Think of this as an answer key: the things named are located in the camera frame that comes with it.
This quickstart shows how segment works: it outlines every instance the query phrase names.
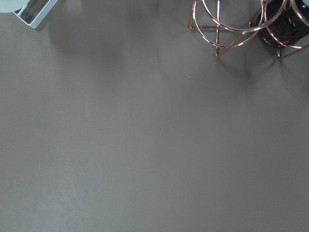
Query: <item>dark glass jar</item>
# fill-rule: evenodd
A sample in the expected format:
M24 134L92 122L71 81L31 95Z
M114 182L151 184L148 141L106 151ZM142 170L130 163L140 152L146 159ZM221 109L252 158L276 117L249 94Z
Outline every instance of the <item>dark glass jar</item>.
M295 0L295 3L302 15L309 19L309 0ZM270 1L266 9L268 19L275 15L281 4L282 0ZM292 7L283 10L268 28L281 43L286 45L294 45L297 41L309 34L309 27L298 18ZM267 45L272 47L280 46L266 28L260 30L258 34L261 40Z

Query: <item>geometric wire holder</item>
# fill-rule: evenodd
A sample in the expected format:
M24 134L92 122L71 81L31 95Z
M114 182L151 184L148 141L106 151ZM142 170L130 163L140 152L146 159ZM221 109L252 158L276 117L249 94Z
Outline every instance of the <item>geometric wire holder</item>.
M206 11L206 14L211 18L211 20L215 23L215 25L213 25L213 26L205 26L205 25L201 26L201 25L199 25L198 22L197 22L197 19L196 19L197 1L198 0L193 0L193 2L192 2L192 7L190 9L190 15L189 15L189 20L188 20L188 27L190 29L196 29L198 31L198 33L201 35L203 40L205 40L209 44L215 46L215 48L216 48L215 49L215 55L216 55L217 58L221 57L222 55L224 55L226 52L228 52L232 48L239 47L239 46L246 44L247 42L252 40L257 35L259 30L264 29L264 28L266 28L268 30L271 37L276 42L278 42L278 44L279 44L278 49L277 49L277 58L278 59L290 57L290 56L292 56L296 53L299 53L299 52L304 51L304 50L309 48L309 44L306 45L306 46L292 46L292 45L287 45L287 44L283 43L270 31L270 29L268 27L271 23L273 23L278 18L278 16L282 13L282 11L286 10L289 7L292 7L293 10L295 11L296 15L299 17L299 19L305 25L307 25L309 27L309 21L302 15L301 11L298 9L298 7L295 3L295 0L282 0L282 4L281 4L280 8L278 9L276 14L271 19L268 19L267 14L266 14L266 9L267 9L267 6L269 4L269 0L259 0L261 6L254 13L254 15L249 20L248 25L246 27L231 27L231 26L228 26L228 25L226 25L226 24L224 24L220 21L220 1L221 0L217 0L216 16L214 16L210 12L210 10L209 10L209 8L206 4L206 0L201 0L201 3L204 6L204 9ZM252 26L253 20L257 16L261 16L260 20L259 20L259 22L257 23L256 26ZM214 41L209 39L203 33L203 31L206 31L206 30L215 30L216 31ZM237 37L230 44L221 44L220 43L220 31L222 31L222 30L226 30L226 31L229 31L229 32L232 32L232 33L239 33L240 36ZM251 35L248 38L245 38L245 36L248 33L251 33ZM291 49L293 49L293 51L286 54L286 55L283 55L282 54L283 48L291 48Z

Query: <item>copper wire frame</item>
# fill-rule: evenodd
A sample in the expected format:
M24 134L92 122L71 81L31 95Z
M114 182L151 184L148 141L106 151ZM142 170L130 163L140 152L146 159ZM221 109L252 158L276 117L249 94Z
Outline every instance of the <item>copper wire frame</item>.
M247 27L231 27L231 26L228 26L228 25L226 25L226 24L224 24L220 21L220 7L221 7L220 2L221 2L221 0L217 0L216 16L214 16L210 12L210 10L208 9L206 0L201 0L201 3L204 6L204 9L206 11L206 14L211 18L211 20L215 23L215 25L214 26L204 26L204 25L201 26L201 25L199 25L199 23L197 22L197 19L196 19L197 1L198 0L193 0L193 2L192 2L192 7L191 7L191 10L190 10L190 15L189 15L189 20L188 20L188 27L190 29L196 29L199 32L199 34L201 35L202 39L204 39L209 44L215 46L215 48L216 48L215 49L215 55L216 55L217 58L223 56L226 52L228 52L230 49L232 49L234 47L238 47L238 46L242 46L242 45L246 44L247 42L252 40L257 35L259 30L264 29L264 28L267 28L269 34L279 44L278 49L277 49L277 58L278 59L290 57L290 56L292 56L296 53L299 53L299 52L304 51L304 50L309 48L309 44L306 45L306 46L292 46L292 45L284 44L282 41L280 41L270 31L270 29L268 27L271 23L273 23L278 18L278 16L282 13L282 11L284 11L288 7L292 7L293 10L295 11L296 15L299 17L299 19L305 25L309 26L309 21L302 15L302 13L300 12L300 10L298 9L298 7L295 3L295 0L282 0L282 4L281 4L280 8L278 9L276 14L271 19L267 19L267 15L266 15L266 9L267 9L269 0L260 0L261 6L254 13L254 15L250 19ZM252 26L253 20L257 16L260 16L260 15L262 15L262 17L260 17L260 20L259 20L257 26L253 27ZM203 33L203 31L205 31L205 30L215 30L216 31L214 42L212 40L210 40L207 36L205 36L205 34ZM234 33L240 33L240 36L237 37L230 44L221 44L220 43L220 30L225 30L225 31L234 32ZM252 35L250 35L248 38L244 39L244 37L247 35L247 33L252 33ZM291 49L293 49L293 51L286 54L286 55L283 55L282 54L282 48L291 48Z

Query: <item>gray surface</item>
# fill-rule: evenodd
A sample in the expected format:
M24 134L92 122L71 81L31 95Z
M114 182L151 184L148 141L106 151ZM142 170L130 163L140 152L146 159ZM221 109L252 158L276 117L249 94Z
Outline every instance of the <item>gray surface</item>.
M308 53L216 60L190 3L0 15L1 232L309 230Z

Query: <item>white container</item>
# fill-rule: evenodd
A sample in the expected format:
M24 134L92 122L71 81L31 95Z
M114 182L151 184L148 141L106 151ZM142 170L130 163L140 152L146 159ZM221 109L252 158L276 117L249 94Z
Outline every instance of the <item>white container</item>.
M24 6L19 12L14 12L14 14L19 17L25 24L32 28L36 28L42 20L45 18L45 16L50 12L50 10L53 8L53 6L57 3L58 0L49 0L40 10L40 12L35 16L34 19L32 19L30 22L26 21L22 17L23 11L26 9L27 6Z

